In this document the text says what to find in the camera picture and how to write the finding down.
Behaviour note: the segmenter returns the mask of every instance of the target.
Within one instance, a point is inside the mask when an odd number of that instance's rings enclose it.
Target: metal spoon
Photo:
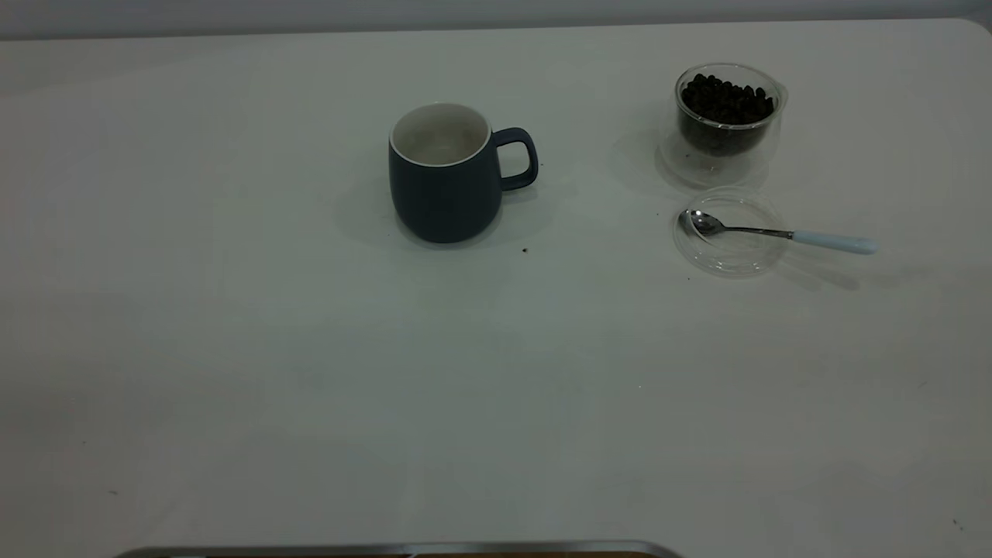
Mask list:
[[[703,236],[713,236],[722,232],[753,232],[787,238],[803,244],[812,244],[832,250],[842,250],[855,254],[874,254],[878,251],[878,243],[869,238],[856,236],[839,236],[837,234],[822,234],[808,230],[772,230],[770,228],[752,228],[750,226],[724,226],[720,219],[698,209],[686,209],[679,215],[682,228],[691,232],[693,228]]]

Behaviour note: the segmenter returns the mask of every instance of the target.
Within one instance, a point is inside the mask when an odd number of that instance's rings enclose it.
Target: mug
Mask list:
[[[527,171],[501,178],[496,148],[520,142]],[[389,135],[389,188],[403,223],[431,242],[475,236],[496,217],[503,193],[538,177],[538,152],[521,128],[493,132],[477,110],[436,103],[408,112]]]

